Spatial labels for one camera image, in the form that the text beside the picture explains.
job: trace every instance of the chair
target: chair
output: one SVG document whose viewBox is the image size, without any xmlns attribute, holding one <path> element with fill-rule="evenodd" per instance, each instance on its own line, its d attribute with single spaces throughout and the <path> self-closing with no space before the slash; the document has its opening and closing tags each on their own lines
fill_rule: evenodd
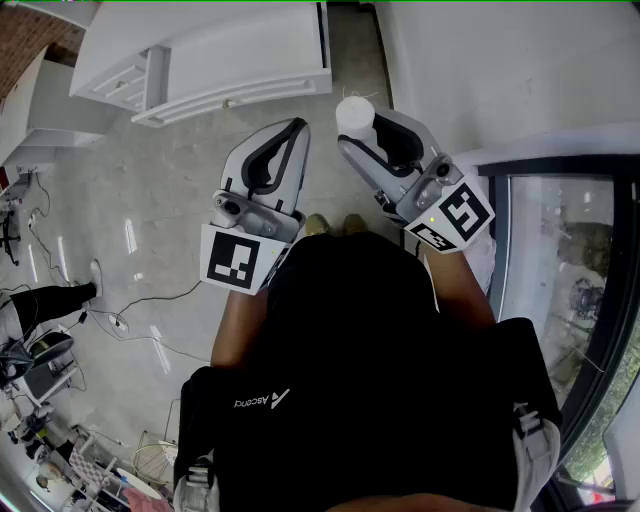
<svg viewBox="0 0 640 512">
<path fill-rule="evenodd" d="M 6 252 L 9 255 L 9 258 L 11 258 L 11 263 L 13 263 L 17 267 L 20 262 L 13 259 L 13 252 L 11 251 L 11 245 L 9 244 L 11 240 L 15 240 L 17 242 L 21 240 L 20 235 L 9 236 L 9 226 L 11 224 L 11 218 L 15 215 L 15 213 L 16 212 L 14 211 L 10 211 L 2 221 L 2 237 L 0 238 L 0 247 L 4 245 L 4 252 Z"/>
</svg>

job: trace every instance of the leg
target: leg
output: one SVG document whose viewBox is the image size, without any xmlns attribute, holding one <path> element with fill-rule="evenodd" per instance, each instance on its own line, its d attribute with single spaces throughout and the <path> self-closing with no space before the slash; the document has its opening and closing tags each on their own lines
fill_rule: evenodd
<svg viewBox="0 0 640 512">
<path fill-rule="evenodd" d="M 66 316 L 82 309 L 82 304 L 96 296 L 93 283 L 82 286 L 46 286 L 33 291 L 16 293 L 11 300 L 18 312 L 25 337 L 26 330 L 47 320 Z"/>
</svg>

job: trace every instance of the tiled floor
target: tiled floor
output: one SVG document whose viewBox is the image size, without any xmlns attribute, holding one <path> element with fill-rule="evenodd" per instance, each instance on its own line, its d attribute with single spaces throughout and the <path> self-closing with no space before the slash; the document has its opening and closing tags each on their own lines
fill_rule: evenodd
<svg viewBox="0 0 640 512">
<path fill-rule="evenodd" d="M 200 225 L 210 220 L 211 195 L 220 186 L 228 152 L 254 130 L 295 116 L 304 118 L 312 133 L 298 209 L 307 215 L 320 212 L 334 225 L 347 213 L 358 212 L 373 231 L 397 237 L 336 146 L 334 111 L 343 87 L 347 94 L 377 93 L 371 101 L 388 104 L 374 20 L 354 7 L 330 7 L 329 28 L 331 95 L 238 107 L 159 130 L 132 124 L 131 114 L 123 111 L 92 150 L 61 151 L 56 169 L 41 176 L 51 196 L 51 211 L 37 220 L 35 229 L 53 252 L 54 263 L 59 258 L 57 239 L 62 237 L 72 281 L 87 280 L 89 262 L 99 259 L 105 294 L 93 307 L 119 311 L 140 297 L 189 290 L 198 281 Z M 36 285 L 29 244 L 36 260 L 36 286 L 52 284 L 42 251 L 27 230 L 28 215 L 36 206 L 46 211 L 47 199 L 34 183 L 20 207 L 21 265 L 14 269 L 2 259 L 3 287 Z M 137 242 L 131 254 L 127 219 Z M 155 326 L 167 345 L 208 360 L 226 297 L 223 289 L 203 284 L 179 300 L 140 303 L 125 314 L 127 336 L 150 336 Z M 62 323 L 69 326 L 77 317 L 71 315 Z M 109 329 L 105 315 L 96 318 Z M 92 318 L 72 333 L 87 391 L 64 390 L 52 402 L 68 424 L 82 423 L 129 445 L 129 450 L 121 450 L 106 442 L 115 454 L 130 458 L 143 430 L 163 434 L 171 400 L 205 363 L 167 352 L 170 368 L 165 373 L 152 341 L 117 342 Z M 82 387 L 82 379 L 74 378 L 74 384 Z M 177 436 L 177 418 L 174 408 L 169 438 Z"/>
</svg>

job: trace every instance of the white drawer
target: white drawer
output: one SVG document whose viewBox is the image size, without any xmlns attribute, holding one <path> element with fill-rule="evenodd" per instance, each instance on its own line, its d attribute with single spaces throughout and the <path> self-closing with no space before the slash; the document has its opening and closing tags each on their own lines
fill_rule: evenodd
<svg viewBox="0 0 640 512">
<path fill-rule="evenodd" d="M 135 55 L 113 66 L 80 92 L 81 96 L 129 110 L 141 110 L 146 58 Z"/>
</svg>

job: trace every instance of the white desk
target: white desk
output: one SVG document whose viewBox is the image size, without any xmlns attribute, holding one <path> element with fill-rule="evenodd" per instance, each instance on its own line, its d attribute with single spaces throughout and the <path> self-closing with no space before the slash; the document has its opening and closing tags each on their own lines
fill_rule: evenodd
<svg viewBox="0 0 640 512">
<path fill-rule="evenodd" d="M 0 105 L 0 165 L 34 167 L 55 160 L 56 148 L 87 146 L 102 137 L 118 109 L 70 98 L 73 68 L 29 64 Z"/>
</svg>

